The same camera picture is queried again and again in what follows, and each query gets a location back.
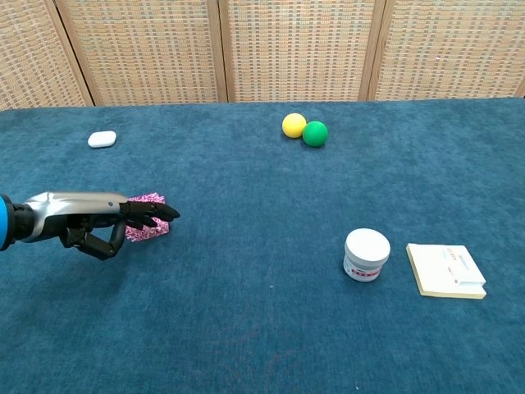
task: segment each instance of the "white jar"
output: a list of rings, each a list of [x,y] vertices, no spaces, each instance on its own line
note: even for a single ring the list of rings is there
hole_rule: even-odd
[[[356,281],[376,279],[390,256],[390,242],[379,231],[358,228],[346,237],[345,272]]]

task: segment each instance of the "ball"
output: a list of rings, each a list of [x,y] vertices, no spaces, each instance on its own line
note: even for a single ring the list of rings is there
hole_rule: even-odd
[[[323,145],[328,138],[328,129],[321,121],[309,122],[303,130],[303,140],[314,148]]]
[[[282,130],[290,138],[299,138],[306,126],[306,119],[300,113],[286,115],[282,121]]]

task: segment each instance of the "woven screen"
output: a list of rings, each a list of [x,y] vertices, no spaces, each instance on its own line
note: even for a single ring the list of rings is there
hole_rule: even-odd
[[[0,2],[0,54],[0,109],[86,105],[42,0]]]
[[[356,100],[373,7],[373,0],[221,2],[229,98]]]
[[[378,100],[500,97],[525,76],[523,0],[399,0]]]
[[[218,101],[207,1],[57,4],[96,104]]]

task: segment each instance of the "robotic hand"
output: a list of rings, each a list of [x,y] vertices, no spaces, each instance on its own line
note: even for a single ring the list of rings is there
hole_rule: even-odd
[[[153,218],[172,222],[180,215],[162,203],[128,201],[117,193],[45,192],[23,204],[0,196],[0,250],[16,241],[38,242],[59,237],[66,248],[105,260],[124,243],[126,226],[141,230],[156,227]],[[91,234],[94,228],[111,227],[109,242]]]

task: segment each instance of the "white container lid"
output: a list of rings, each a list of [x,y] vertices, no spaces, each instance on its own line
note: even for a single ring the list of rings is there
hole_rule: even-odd
[[[390,256],[390,242],[379,231],[358,228],[346,237],[345,251],[355,263],[365,267],[379,266]]]

